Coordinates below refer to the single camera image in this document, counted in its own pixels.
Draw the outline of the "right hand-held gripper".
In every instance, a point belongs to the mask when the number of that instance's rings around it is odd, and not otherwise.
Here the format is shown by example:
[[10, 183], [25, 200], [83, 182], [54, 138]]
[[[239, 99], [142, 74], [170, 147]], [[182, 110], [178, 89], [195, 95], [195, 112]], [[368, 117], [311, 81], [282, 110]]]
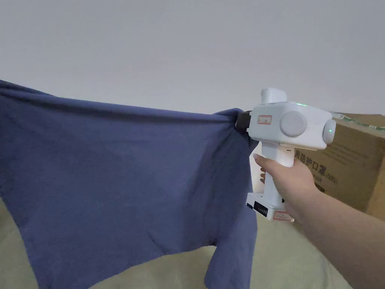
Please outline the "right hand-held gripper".
[[261, 103], [239, 113], [235, 129], [259, 141], [264, 157], [292, 167], [296, 148], [316, 151], [332, 143], [336, 122], [328, 111], [289, 102], [284, 91], [264, 88]]

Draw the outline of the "person's right hand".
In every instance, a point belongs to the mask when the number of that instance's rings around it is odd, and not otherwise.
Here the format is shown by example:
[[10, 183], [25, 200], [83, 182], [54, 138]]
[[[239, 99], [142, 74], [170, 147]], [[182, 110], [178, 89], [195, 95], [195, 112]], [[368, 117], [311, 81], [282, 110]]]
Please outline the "person's right hand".
[[260, 181], [265, 183], [267, 175], [270, 175], [285, 200], [288, 213], [299, 220], [301, 213], [310, 208], [313, 196], [319, 193], [308, 167], [299, 160], [295, 160], [292, 167], [286, 167], [259, 154], [254, 154], [253, 158], [261, 167]]

